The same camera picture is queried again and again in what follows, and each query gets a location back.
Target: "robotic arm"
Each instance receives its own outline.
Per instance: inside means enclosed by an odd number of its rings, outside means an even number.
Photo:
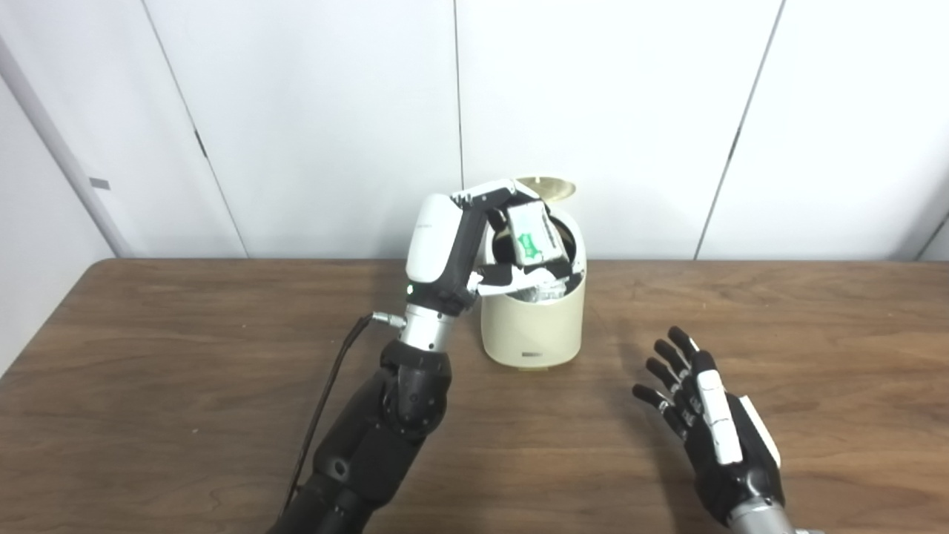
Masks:
[[[487,224],[516,237],[516,265],[475,268]],[[372,316],[397,327],[398,338],[316,448],[312,474],[270,534],[362,532],[445,414],[452,382],[445,345],[455,318],[479,295],[569,277],[571,266],[547,206],[517,181],[495,181],[425,200],[406,273],[405,318]]]
[[[794,529],[785,514],[781,456],[751,399],[726,392],[712,355],[679,327],[669,339],[676,347],[660,339],[655,350],[671,371],[652,357],[646,368],[672,398],[642,384],[633,395],[684,442],[705,509],[734,534],[818,534]]]

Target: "white wall panel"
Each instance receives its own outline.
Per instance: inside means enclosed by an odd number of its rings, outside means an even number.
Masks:
[[[789,0],[700,257],[915,257],[949,211],[946,21]]]
[[[778,6],[458,0],[466,184],[566,178],[592,257],[691,258]]]
[[[147,3],[255,257],[404,257],[460,187],[451,2]]]
[[[949,261],[949,224],[944,224],[920,257],[923,261]]]
[[[133,255],[244,256],[140,2],[0,0],[0,36]]]
[[[0,80],[0,373],[112,253]]]

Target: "trash can lid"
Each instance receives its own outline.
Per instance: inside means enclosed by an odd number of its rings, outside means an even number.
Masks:
[[[577,190],[577,186],[572,181],[548,176],[518,178],[517,181],[520,181],[530,188],[531,191],[537,193],[544,202],[563,200]]]

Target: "cream trash can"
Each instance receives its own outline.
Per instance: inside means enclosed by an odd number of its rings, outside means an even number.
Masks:
[[[518,179],[536,191],[550,207],[550,219],[568,250],[573,276],[558,298],[530,302],[526,295],[485,296],[481,299],[481,340],[494,361],[518,369],[546,369],[567,363],[580,351],[586,295],[586,247],[573,218],[552,202],[573,194],[576,187],[555,178]],[[486,264],[513,263],[507,230],[489,226],[481,249]]]

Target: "green label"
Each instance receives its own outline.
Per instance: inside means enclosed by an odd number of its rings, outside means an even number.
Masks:
[[[534,246],[533,238],[530,234],[521,234],[517,237],[517,241],[521,243],[521,248],[524,249],[524,256],[533,259],[540,254],[540,251]]]

